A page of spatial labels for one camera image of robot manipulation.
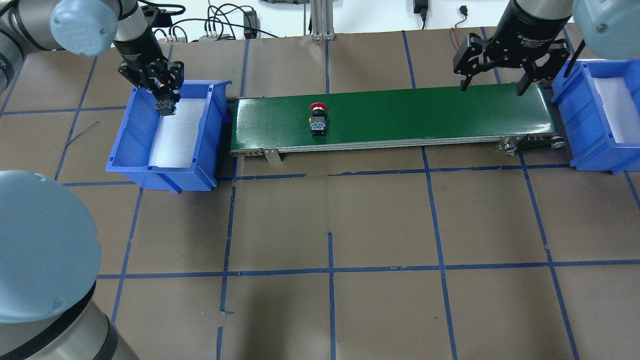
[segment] power adapter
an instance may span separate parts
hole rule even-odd
[[[413,0],[413,13],[419,13],[422,21],[427,21],[429,11],[429,0]]]
[[[257,30],[260,29],[260,20],[258,19],[258,14],[254,10],[245,12],[244,14],[244,38],[257,38]]]

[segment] wall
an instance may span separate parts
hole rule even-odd
[[[158,3],[171,3],[162,0]],[[174,17],[174,21],[186,18],[204,18],[207,15],[207,3],[203,0],[174,0],[183,4],[187,11]],[[225,0],[211,0],[219,6]],[[251,5],[258,13],[261,29],[280,37],[298,37],[306,33],[307,16],[304,16],[303,4],[269,4],[259,0],[242,0],[236,5]],[[508,3],[508,0],[430,0],[426,28],[450,28],[462,20],[458,8],[466,5],[468,20],[460,27],[495,26]],[[334,0],[334,28],[336,33],[372,33],[420,29],[422,21],[413,14],[413,0]],[[238,11],[228,15],[230,22],[242,24],[242,14]],[[189,21],[181,24],[187,31],[189,41],[204,35],[202,21]],[[237,28],[237,37],[242,38],[242,29]]]

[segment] blue plastic bin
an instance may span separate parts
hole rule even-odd
[[[571,166],[614,174],[638,171],[640,143],[615,141],[594,78],[623,78],[636,110],[640,109],[640,60],[577,61],[569,78],[558,76],[553,83],[553,102],[560,109],[573,152]]]
[[[229,80],[185,81],[182,99],[205,99],[193,161],[188,168],[149,166],[151,146],[160,115],[156,100],[145,89],[133,88],[120,130],[107,162],[108,172],[119,172],[144,189],[210,191],[218,183],[214,179],[221,130],[229,122],[225,90]]]

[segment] red wire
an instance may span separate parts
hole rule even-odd
[[[460,50],[460,42],[458,41],[458,34],[456,34],[456,29],[458,28],[458,24],[459,23],[454,25],[453,28],[449,29],[450,30],[449,35],[453,34],[453,39],[456,41],[456,43],[454,44],[454,47],[456,48],[456,51]],[[474,85],[478,85],[476,79],[471,79],[471,83],[473,83]]]
[[[463,23],[463,22],[465,22],[465,21],[467,21],[467,16],[466,16],[466,15],[465,15],[465,18],[464,18],[464,19],[462,19],[461,21],[458,21],[458,22],[457,22],[453,27],[457,29],[457,28],[458,28],[458,25],[462,24],[462,23]]]

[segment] green conveyor belt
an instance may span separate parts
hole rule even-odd
[[[327,134],[311,137],[313,102],[327,105]],[[547,135],[556,125],[541,85],[515,84],[239,99],[231,153],[366,149]]]

